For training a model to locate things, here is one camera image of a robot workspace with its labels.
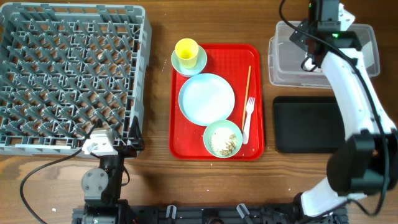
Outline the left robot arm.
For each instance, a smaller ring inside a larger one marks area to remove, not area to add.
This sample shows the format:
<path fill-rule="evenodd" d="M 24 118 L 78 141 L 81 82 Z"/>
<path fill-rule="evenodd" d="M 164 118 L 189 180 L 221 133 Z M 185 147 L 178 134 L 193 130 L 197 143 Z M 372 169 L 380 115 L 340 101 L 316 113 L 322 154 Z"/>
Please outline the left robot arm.
<path fill-rule="evenodd" d="M 113 132 L 99 121 L 84 141 L 81 149 L 86 155 L 97 157 L 99 166 L 81 179 L 85 204 L 82 209 L 74 209 L 72 223 L 139 223 L 128 201 L 120 199 L 123 174 L 128 173 L 124 160 L 136 157 L 145 148 L 137 116 L 132 119 L 127 144 L 115 146 L 114 141 Z"/>

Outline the large light blue plate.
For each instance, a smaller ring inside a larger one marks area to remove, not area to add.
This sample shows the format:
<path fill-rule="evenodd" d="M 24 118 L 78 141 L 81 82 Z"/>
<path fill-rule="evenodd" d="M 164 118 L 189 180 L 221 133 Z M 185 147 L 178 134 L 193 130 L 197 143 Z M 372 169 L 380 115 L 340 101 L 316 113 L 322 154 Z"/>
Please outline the large light blue plate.
<path fill-rule="evenodd" d="M 221 76 L 202 73 L 189 78 L 182 85 L 178 105 L 189 122 L 208 126 L 232 114 L 235 94 L 231 85 Z"/>

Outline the green bowl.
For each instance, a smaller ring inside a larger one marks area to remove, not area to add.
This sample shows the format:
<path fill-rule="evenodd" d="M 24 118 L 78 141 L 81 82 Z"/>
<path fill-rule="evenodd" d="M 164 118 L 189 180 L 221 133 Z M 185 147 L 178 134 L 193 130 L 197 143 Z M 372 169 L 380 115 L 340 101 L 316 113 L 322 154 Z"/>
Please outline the green bowl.
<path fill-rule="evenodd" d="M 238 139 L 238 143 L 237 143 L 237 146 L 236 146 L 235 151 L 234 151 L 231 155 L 226 156 L 226 157 L 217 156 L 217 155 L 211 150 L 210 143 L 209 143 L 210 135 L 213 133 L 213 131 L 214 131 L 216 128 L 219 128 L 219 127 L 226 127 L 226 128 L 231 129 L 231 130 L 235 133 L 235 135 L 236 135 L 236 137 L 237 137 L 237 139 Z M 237 153 L 239 152 L 241 146 L 243 145 L 243 135 L 242 135 L 241 130 L 238 128 L 238 126 L 237 126 L 235 123 L 233 123 L 232 121 L 228 121 L 228 120 L 219 120 L 219 121 L 215 121 L 214 123 L 211 123 L 211 124 L 205 129 L 205 131 L 204 131 L 204 133 L 203 133 L 203 143 L 204 143 L 204 145 L 205 145 L 206 150 L 207 150 L 211 155 L 213 155 L 213 156 L 215 156 L 215 157 L 217 157 L 217 158 L 220 158 L 220 159 L 229 159 L 229 158 L 233 157 L 235 154 L 237 154 Z"/>

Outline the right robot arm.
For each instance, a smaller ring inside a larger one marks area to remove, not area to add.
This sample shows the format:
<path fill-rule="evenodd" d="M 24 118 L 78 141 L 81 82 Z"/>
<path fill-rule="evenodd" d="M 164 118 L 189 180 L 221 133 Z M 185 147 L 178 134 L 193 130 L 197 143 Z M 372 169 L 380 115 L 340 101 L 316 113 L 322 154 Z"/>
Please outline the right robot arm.
<path fill-rule="evenodd" d="M 329 158 L 326 177 L 300 196 L 304 219 L 319 219 L 379 194 L 376 216 L 387 191 L 397 185 L 397 128 L 368 77 L 358 36 L 310 27 L 307 20 L 293 30 L 291 41 L 308 52 L 330 82 L 345 129 L 345 143 Z"/>

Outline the rice and food scraps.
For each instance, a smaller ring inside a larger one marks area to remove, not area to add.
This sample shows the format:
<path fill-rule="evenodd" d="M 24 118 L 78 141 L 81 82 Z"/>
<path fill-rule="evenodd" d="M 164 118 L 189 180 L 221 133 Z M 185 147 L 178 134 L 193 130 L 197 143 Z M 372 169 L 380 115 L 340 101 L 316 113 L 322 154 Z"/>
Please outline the rice and food scraps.
<path fill-rule="evenodd" d="M 238 139 L 231 129 L 219 127 L 210 135 L 209 143 L 217 156 L 226 157 L 235 151 Z"/>

